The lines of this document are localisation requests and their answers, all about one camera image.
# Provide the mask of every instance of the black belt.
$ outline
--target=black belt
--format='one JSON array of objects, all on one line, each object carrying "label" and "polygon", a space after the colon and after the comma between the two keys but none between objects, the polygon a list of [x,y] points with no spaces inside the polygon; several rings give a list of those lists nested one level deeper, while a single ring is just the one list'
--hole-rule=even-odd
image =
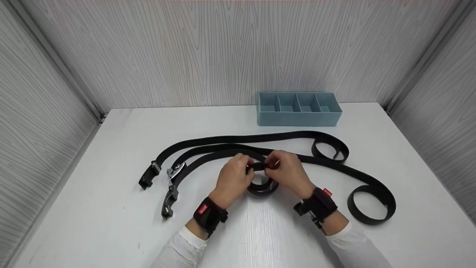
[{"label": "black belt", "polygon": [[[266,159],[264,156],[269,155],[273,149],[253,147],[240,143],[271,142],[296,138],[314,139],[311,148],[312,156],[297,154],[301,162],[332,168],[367,184],[357,187],[352,191],[352,193],[350,193],[347,199],[349,211],[358,221],[368,225],[377,225],[387,221],[393,216],[397,204],[390,190],[374,177],[344,165],[344,162],[349,157],[349,148],[347,145],[332,135],[318,131],[293,131],[244,136],[215,136],[178,142],[162,151],[162,153],[157,156],[157,159],[152,161],[151,165],[140,178],[139,185],[144,190],[147,189],[147,187],[152,186],[152,179],[160,173],[162,164],[169,156],[182,149],[193,147],[179,156],[172,165],[172,168],[167,170],[171,183],[162,206],[162,216],[167,219],[173,215],[171,206],[177,200],[179,194],[177,190],[178,185],[197,167],[215,159],[232,157],[237,153],[242,153],[259,161],[253,165],[255,171],[263,170],[265,168],[263,162]],[[336,151],[334,157],[329,158],[323,155],[316,147],[318,143],[332,146]],[[336,159],[339,153],[343,155],[343,159]],[[189,158],[203,154],[205,155],[201,156],[190,165],[185,163]],[[248,188],[248,191],[258,196],[267,196],[272,194],[277,186],[278,184],[270,178],[263,185],[252,183]],[[387,207],[387,215],[385,218],[373,219],[363,214],[357,208],[354,201],[354,195],[358,192],[367,192],[375,196],[383,205],[385,205]]]}]

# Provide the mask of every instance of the white table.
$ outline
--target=white table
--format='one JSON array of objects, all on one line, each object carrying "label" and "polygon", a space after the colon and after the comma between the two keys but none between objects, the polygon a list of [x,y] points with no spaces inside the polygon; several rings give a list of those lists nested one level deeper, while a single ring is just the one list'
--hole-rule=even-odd
[{"label": "white table", "polygon": [[[213,161],[191,173],[178,188],[173,218],[163,221],[165,170],[146,191],[137,183],[163,149],[198,137],[300,129],[344,141],[350,148],[347,165],[373,175],[393,192],[393,218],[363,228],[394,267],[475,267],[475,226],[390,118],[377,103],[341,106],[337,127],[323,128],[260,127],[254,106],[114,109],[15,267],[146,268],[191,218],[226,162]],[[311,144],[299,139],[256,145],[310,154]],[[346,200],[362,183],[320,166],[305,164],[305,169],[316,185],[333,193],[342,213],[361,225]],[[369,216],[385,214],[373,197],[361,194],[356,199]],[[339,267],[320,232],[292,210],[296,202],[282,188],[268,198],[245,195],[208,242],[201,267]]]}]

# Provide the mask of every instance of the silver belt buckle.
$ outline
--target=silver belt buckle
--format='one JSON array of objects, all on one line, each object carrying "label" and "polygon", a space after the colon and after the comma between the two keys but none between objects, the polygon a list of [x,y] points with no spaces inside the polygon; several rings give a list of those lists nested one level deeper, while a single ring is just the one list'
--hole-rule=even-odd
[{"label": "silver belt buckle", "polygon": [[180,171],[182,171],[182,169],[186,166],[187,164],[183,162],[173,168],[168,168],[167,175],[169,176],[169,180],[172,180],[175,176],[177,176],[177,174],[180,173]]}]

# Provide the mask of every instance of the wrist strap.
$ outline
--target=wrist strap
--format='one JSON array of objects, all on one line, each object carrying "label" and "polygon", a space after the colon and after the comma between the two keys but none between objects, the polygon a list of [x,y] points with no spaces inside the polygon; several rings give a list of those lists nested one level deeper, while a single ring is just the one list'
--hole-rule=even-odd
[{"label": "wrist strap", "polygon": [[218,223],[225,222],[228,219],[228,212],[215,204],[210,197],[203,199],[193,214],[196,220],[207,233],[208,237],[213,234],[218,226]]},{"label": "wrist strap", "polygon": [[308,199],[302,200],[294,206],[294,210],[300,215],[311,213],[311,219],[317,227],[322,228],[321,223],[337,210],[336,203],[321,188],[316,187]]}]

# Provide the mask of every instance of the wood grain wall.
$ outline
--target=wood grain wall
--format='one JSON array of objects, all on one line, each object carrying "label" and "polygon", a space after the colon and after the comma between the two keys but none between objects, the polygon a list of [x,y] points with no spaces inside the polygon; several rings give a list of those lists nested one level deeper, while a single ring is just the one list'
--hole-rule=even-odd
[{"label": "wood grain wall", "polygon": [[257,91],[383,103],[454,0],[24,2],[108,111],[254,104]]},{"label": "wood grain wall", "polygon": [[476,10],[393,120],[476,223]]},{"label": "wood grain wall", "polygon": [[0,267],[94,125],[0,2]]}]

